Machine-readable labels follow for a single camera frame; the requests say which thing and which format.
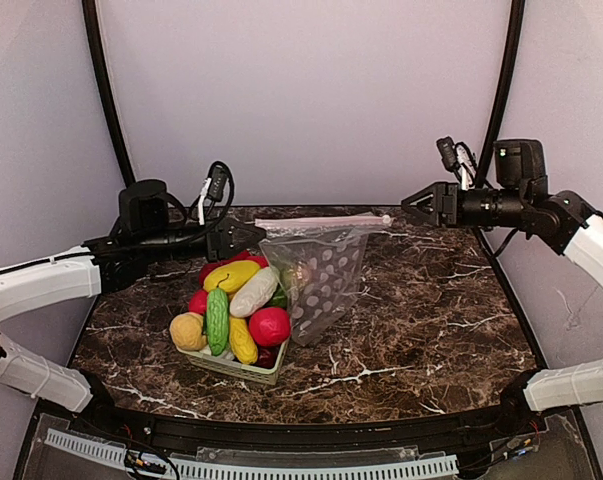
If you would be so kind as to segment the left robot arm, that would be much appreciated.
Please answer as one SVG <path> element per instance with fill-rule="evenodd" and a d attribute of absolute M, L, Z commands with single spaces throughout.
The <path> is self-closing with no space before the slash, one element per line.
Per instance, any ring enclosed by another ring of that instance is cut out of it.
<path fill-rule="evenodd" d="M 0 268 L 0 323 L 67 300 L 124 290 L 145 276 L 153 263 L 229 259 L 265 236 L 263 229 L 230 217 L 207 226 L 165 227 L 137 235 L 116 228 L 67 251 Z M 94 375 L 63 367 L 2 333 L 0 384 L 74 413 L 110 400 Z"/>

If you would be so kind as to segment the clear dotted zip bag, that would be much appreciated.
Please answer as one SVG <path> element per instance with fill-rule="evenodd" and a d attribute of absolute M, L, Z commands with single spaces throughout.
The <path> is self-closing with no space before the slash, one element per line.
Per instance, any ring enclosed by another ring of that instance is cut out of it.
<path fill-rule="evenodd" d="M 355 304 L 368 237 L 386 231 L 393 222 L 388 214 L 370 212 L 255 221 L 267 232 L 260 248 L 279 277 L 282 270 L 298 262 L 311 269 L 310 284 L 298 295 L 288 294 L 296 344 L 317 342 Z"/>

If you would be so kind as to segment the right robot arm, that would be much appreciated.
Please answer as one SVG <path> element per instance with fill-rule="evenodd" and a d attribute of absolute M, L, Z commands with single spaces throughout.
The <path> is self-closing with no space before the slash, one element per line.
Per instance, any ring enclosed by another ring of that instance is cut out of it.
<path fill-rule="evenodd" d="M 572 191 L 534 195 L 523 187 L 463 190 L 435 182 L 403 199 L 401 208 L 435 226 L 504 227 L 537 236 L 603 289 L 603 214 Z M 603 403 L 603 358 L 526 372 L 502 401 L 525 412 Z"/>

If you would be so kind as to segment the green toy bitter gourd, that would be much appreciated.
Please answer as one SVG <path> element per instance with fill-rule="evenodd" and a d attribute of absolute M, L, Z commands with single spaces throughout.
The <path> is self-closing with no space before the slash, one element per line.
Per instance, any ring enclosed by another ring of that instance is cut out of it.
<path fill-rule="evenodd" d="M 229 301 L 226 292 L 216 288 L 209 292 L 206 310 L 208 345 L 213 356 L 220 356 L 229 339 Z"/>

